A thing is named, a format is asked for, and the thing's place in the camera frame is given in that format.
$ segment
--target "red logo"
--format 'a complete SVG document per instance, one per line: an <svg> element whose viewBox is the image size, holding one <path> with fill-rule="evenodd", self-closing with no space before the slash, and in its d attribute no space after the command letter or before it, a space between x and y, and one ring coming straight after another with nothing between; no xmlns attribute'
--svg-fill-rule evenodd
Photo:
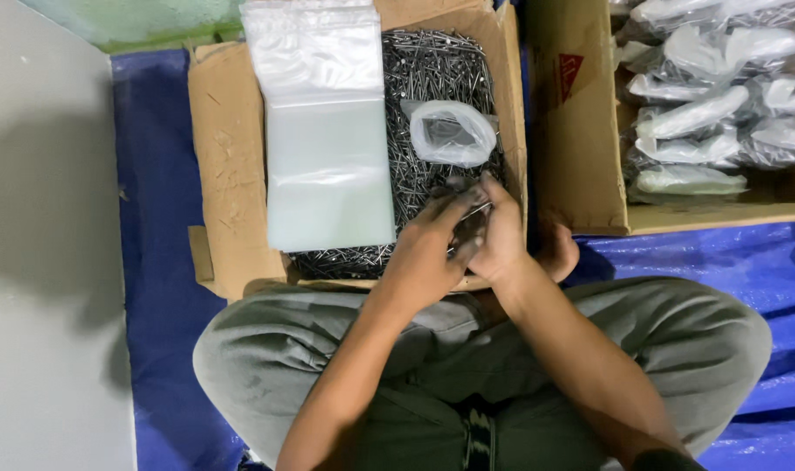
<svg viewBox="0 0 795 471"><path fill-rule="evenodd" d="M575 82L575 77L578 76L578 71L581 69L583 56L558 54L558 58L560 61L560 96L561 102L565 103L572 91L572 83Z"/></svg>

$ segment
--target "person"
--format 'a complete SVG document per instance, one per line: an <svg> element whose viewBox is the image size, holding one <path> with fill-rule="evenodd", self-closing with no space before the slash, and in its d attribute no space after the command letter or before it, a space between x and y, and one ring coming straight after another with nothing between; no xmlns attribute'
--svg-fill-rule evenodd
<svg viewBox="0 0 795 471"><path fill-rule="evenodd" d="M487 194L487 232L445 253ZM727 294L667 277L572 287L568 229L538 259L493 177L428 206L371 293L246 297L194 350L214 405L277 471L702 469L771 347ZM468 268L490 284L448 295Z"/></svg>

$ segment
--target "torn cardboard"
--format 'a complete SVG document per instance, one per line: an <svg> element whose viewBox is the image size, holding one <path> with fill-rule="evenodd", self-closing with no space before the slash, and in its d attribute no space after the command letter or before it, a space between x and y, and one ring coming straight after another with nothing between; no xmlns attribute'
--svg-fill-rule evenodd
<svg viewBox="0 0 795 471"><path fill-rule="evenodd" d="M525 219L526 131L514 8L504 3L494 10L486 0L375 0L375 6L384 30L443 29L482 46L494 79L508 189L521 202ZM246 45L196 48L188 91L206 224L189 228L197 282L227 299L276 283L373 287L376 280L298 280L286 256L268 246L264 102ZM487 286L466 276L455 291Z"/></svg>
<svg viewBox="0 0 795 471"><path fill-rule="evenodd" d="M523 18L537 70L541 112L531 145L542 213L576 233L627 236L795 221L795 172L750 179L738 203L630 205L624 198L619 130L636 109L615 100L608 0L528 2Z"/></svg>

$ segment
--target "pile of nails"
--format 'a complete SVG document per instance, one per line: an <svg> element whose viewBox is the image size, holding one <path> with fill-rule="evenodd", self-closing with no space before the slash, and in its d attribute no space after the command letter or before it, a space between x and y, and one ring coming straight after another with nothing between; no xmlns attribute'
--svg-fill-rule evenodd
<svg viewBox="0 0 795 471"><path fill-rule="evenodd" d="M386 136L392 174L397 232L413 219L433 192L449 177L478 179L483 170L505 184L502 146L488 162L462 168L420 160L412 147L409 118L401 100L455 100L480 113L494 114L493 80L485 53L472 38L443 31L392 30L382 34L386 91ZM394 245L364 246L288 254L303 279L377 279L386 268Z"/></svg>

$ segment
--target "white wall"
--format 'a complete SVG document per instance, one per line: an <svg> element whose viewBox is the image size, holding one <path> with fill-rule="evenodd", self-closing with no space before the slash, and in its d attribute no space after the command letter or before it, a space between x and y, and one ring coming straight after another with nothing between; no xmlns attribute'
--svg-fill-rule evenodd
<svg viewBox="0 0 795 471"><path fill-rule="evenodd" d="M109 58L0 0L0 470L135 466Z"/></svg>

